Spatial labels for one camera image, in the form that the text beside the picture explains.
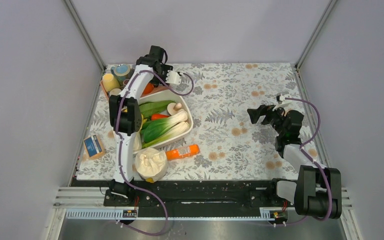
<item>leaf pattern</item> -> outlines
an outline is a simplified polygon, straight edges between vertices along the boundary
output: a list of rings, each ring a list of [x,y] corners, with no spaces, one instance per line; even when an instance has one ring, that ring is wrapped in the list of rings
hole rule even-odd
[[[268,125],[251,124],[248,108],[274,104],[277,93],[289,92],[301,98],[295,75],[289,63],[211,63],[174,64],[175,71],[190,74],[194,89],[183,97],[193,117],[193,129],[183,139],[163,147],[168,151],[198,144],[200,153],[193,157],[168,162],[163,180],[265,180],[296,179],[297,170],[280,158],[275,150],[277,133]],[[173,86],[186,93],[190,80],[182,76],[181,84]],[[291,103],[286,110],[303,113],[300,102]],[[101,139],[105,155],[89,160],[80,156],[77,179],[111,180],[115,171],[116,145],[109,122],[108,101],[99,93],[89,126],[89,135]],[[309,121],[302,122],[301,139],[311,137]],[[317,157],[313,143],[306,145]]]

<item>gray floor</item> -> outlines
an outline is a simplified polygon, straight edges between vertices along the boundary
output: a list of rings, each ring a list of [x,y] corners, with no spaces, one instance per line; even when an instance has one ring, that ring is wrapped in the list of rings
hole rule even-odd
[[[289,222],[299,220],[289,211]],[[131,225],[147,232],[158,232],[164,222],[137,220]],[[115,225],[114,220],[65,219],[60,240],[342,240],[346,239],[340,220],[320,222],[308,217],[300,224],[277,227],[261,221],[171,221],[171,228],[159,237],[146,236]]]

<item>white basket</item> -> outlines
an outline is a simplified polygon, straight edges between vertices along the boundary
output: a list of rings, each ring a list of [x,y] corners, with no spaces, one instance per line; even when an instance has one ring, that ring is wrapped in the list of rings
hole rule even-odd
[[[186,135],[189,134],[189,132],[194,127],[194,121],[192,120],[191,111],[189,110],[189,107],[186,105],[186,102],[183,99],[183,97],[174,94],[172,91],[170,91],[168,89],[164,90],[164,91],[159,91],[159,92],[147,95],[147,96],[144,96],[144,97],[139,99],[138,103],[142,104],[142,103],[146,103],[146,102],[158,102],[158,101],[164,101],[164,100],[173,100],[176,103],[181,103],[181,108],[183,110],[185,110],[186,113],[187,113],[187,121],[186,122],[189,124],[189,129],[187,131],[185,131],[184,133],[176,136],[176,137],[173,137],[173,138],[167,139],[165,141],[162,141],[160,143],[157,143],[157,144],[154,144],[152,146],[149,146],[150,148],[154,148],[154,149],[160,149],[160,148],[162,148],[164,146],[172,144],[172,143],[174,143],[174,142],[176,142],[176,141],[186,137]],[[133,154],[137,154],[141,150],[134,151]]]

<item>white wall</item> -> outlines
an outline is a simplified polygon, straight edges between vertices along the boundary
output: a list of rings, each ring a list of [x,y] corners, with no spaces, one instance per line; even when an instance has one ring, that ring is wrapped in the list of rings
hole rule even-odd
[[[301,74],[364,239],[384,239],[384,1],[339,1]]]
[[[298,61],[329,0],[73,0],[107,64]]]
[[[60,0],[0,0],[0,240],[37,240],[100,70]]]

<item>blue mug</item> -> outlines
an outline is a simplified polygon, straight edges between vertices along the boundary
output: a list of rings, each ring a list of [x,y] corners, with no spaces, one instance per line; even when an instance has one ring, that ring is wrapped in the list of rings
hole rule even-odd
[[[128,64],[120,64],[111,67],[111,73],[115,76],[120,86],[123,86],[123,81],[130,78],[131,68]]]

